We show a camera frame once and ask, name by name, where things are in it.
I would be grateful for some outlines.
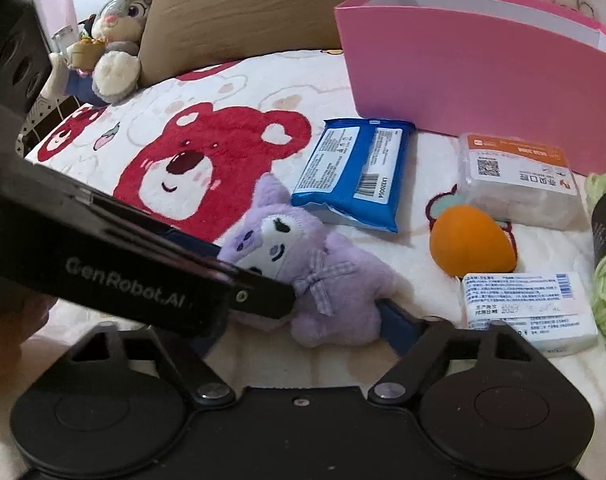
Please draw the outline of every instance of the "pink gift box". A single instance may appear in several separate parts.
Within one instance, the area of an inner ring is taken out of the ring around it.
[[[606,171],[599,22],[539,0],[347,0],[335,15],[363,117],[543,142]]]

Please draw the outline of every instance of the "brown pillow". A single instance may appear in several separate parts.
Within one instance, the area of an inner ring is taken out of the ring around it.
[[[345,0],[154,0],[141,41],[141,84],[195,68],[298,49],[339,48]]]

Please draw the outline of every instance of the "barcode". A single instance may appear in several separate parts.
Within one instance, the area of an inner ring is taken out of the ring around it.
[[[478,174],[488,176],[500,176],[499,161],[495,158],[479,158]]]
[[[572,293],[572,286],[570,284],[570,277],[567,274],[557,274],[556,281],[558,282],[558,288],[561,289],[561,296],[566,300],[574,298]]]
[[[356,194],[365,196],[374,196],[379,181],[378,173],[363,173],[356,188]]]

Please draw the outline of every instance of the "bear face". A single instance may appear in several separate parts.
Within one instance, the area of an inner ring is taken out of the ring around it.
[[[249,225],[247,230],[235,240],[234,250],[241,256],[235,259],[235,265],[249,269],[257,274],[288,283],[287,278],[279,275],[288,253],[297,248],[304,237],[301,223],[295,216],[272,214],[257,225]]]
[[[96,121],[107,106],[94,108],[94,107],[81,107],[75,111],[64,123],[52,131],[48,139],[39,148],[36,153],[36,158],[39,162],[45,162],[52,158],[54,155],[64,150],[65,147],[69,146],[74,139],[76,139],[91,123]]]
[[[254,183],[272,162],[310,139],[309,121],[297,112],[193,105],[132,160],[114,196],[213,242],[249,208]]]

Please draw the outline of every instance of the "screw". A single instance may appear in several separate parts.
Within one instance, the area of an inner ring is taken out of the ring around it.
[[[218,400],[230,393],[229,386],[221,383],[207,383],[199,386],[197,393],[208,400]]]
[[[398,399],[405,393],[403,384],[379,383],[374,386],[374,394],[381,399]]]
[[[303,397],[297,397],[292,401],[292,403],[298,408],[305,408],[309,406],[309,399],[304,399]]]

